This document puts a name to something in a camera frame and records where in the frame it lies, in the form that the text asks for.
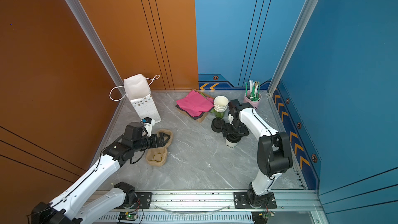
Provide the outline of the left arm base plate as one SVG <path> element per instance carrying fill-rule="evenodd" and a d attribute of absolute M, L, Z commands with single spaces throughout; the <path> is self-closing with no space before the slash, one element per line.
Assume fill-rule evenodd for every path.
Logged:
<path fill-rule="evenodd" d="M 116 209 L 150 209 L 152 200 L 152 192 L 136 192 L 127 196 L 122 205 Z"/>

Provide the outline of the beige pulp cup carrier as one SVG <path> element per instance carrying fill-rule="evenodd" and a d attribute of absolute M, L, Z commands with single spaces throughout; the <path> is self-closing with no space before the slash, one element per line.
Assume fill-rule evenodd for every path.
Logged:
<path fill-rule="evenodd" d="M 167 129 L 160 129 L 156 132 L 156 137 L 158 132 L 170 132 L 172 133 L 172 141 L 174 139 L 174 134 L 171 130 L 167 130 Z M 164 147 L 160 147 L 160 148 L 153 148 L 153 149 L 149 149 L 148 153 L 146 154 L 146 162 L 150 165 L 150 166 L 154 166 L 154 167 L 161 167 L 166 163 L 167 160 L 167 156 L 168 156 L 168 151 L 167 148 Z"/>

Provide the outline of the white takeout coffee cup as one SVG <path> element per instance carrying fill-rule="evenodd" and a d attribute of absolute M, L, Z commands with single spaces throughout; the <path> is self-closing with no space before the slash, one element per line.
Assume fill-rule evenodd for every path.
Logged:
<path fill-rule="evenodd" d="M 226 146 L 229 148 L 235 148 L 239 141 L 233 141 L 231 142 L 230 140 L 226 139 Z"/>

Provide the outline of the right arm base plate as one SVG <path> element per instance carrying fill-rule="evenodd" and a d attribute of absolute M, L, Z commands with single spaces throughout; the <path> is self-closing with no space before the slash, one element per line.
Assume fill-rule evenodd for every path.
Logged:
<path fill-rule="evenodd" d="M 275 195 L 270 192 L 263 196 L 257 196 L 252 192 L 238 191 L 233 193 L 234 206 L 236 209 L 244 208 L 268 208 L 276 209 Z"/>

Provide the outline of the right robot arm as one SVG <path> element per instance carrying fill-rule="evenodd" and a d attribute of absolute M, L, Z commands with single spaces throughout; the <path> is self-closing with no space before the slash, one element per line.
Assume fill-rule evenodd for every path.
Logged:
<path fill-rule="evenodd" d="M 257 165 L 259 172 L 249 184 L 248 204 L 253 208 L 276 208 L 271 187 L 293 166 L 290 138 L 263 120 L 250 103 L 231 100 L 228 103 L 229 122 L 221 130 L 227 146 L 233 148 L 249 134 L 258 139 Z"/>

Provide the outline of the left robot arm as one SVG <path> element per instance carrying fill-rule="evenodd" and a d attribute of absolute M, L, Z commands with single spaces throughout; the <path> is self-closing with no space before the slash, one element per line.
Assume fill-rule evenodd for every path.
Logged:
<path fill-rule="evenodd" d="M 92 224 L 114 208 L 127 211 L 127 220 L 133 213 L 143 213 L 145 202 L 135 187 L 120 182 L 103 196 L 87 204 L 99 186 L 124 164 L 134 164 L 137 152 L 166 149 L 174 135 L 170 130 L 152 132 L 154 122 L 145 118 L 128 124 L 125 131 L 105 147 L 97 162 L 67 190 L 49 203 L 38 203 L 27 216 L 29 224 Z"/>

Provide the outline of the white paper gift bag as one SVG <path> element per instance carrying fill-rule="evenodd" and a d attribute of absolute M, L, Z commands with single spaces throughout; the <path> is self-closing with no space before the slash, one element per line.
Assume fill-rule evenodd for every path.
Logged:
<path fill-rule="evenodd" d="M 151 84 L 159 78 L 160 75 L 155 75 L 153 78 L 148 78 L 143 74 L 131 76 L 123 80 L 122 86 L 112 88 L 109 93 L 109 98 L 115 102 L 127 98 L 140 119 L 149 117 L 155 123 L 161 122 L 161 117 L 150 89 Z M 124 89 L 124 93 L 120 99 L 112 98 L 112 93 L 116 89 Z"/>

